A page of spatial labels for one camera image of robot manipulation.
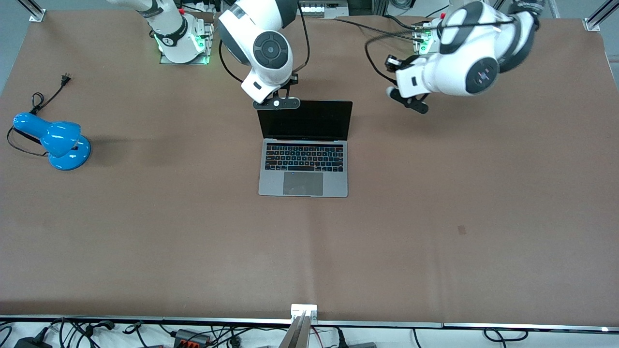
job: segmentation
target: touchpad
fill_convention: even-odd
[[[284,194],[322,196],[322,173],[284,172]]]

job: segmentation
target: robotic arm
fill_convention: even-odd
[[[181,15],[173,0],[108,0],[130,7],[149,23],[162,53],[173,63],[188,63],[204,52],[204,21]]]
[[[292,76],[292,49],[277,32],[297,16],[298,0],[238,0],[218,19],[223,44],[251,66],[241,87],[258,104]]]
[[[472,96],[489,89],[500,72],[512,70],[529,55],[537,17],[545,0],[514,0],[509,15],[482,1],[453,8],[451,0],[444,20],[435,19],[422,31],[428,35],[429,48],[438,52],[399,60],[387,57],[387,69],[396,73],[397,87],[387,95],[420,113],[428,106],[423,97],[432,92]]]

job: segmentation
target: blue desk lamp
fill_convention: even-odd
[[[56,169],[73,170],[84,164],[90,156],[90,142],[80,135],[81,127],[77,123],[47,122],[23,112],[15,116],[13,127],[36,138],[31,140],[39,142],[49,152],[50,164]]]

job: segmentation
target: table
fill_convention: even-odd
[[[307,25],[291,95],[353,100],[346,199],[258,195],[258,118],[216,48],[208,66],[159,65],[130,11],[31,25],[0,126],[70,72],[40,115],[81,124],[93,152],[60,172],[0,145],[0,312],[285,318],[315,303],[322,320],[619,326],[619,95],[598,33],[544,20],[493,89],[433,94],[419,115],[385,96],[373,34]],[[297,65],[301,22],[284,34]]]

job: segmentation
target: open laptop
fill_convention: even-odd
[[[258,110],[263,196],[348,196],[352,102],[303,100],[293,110]]]

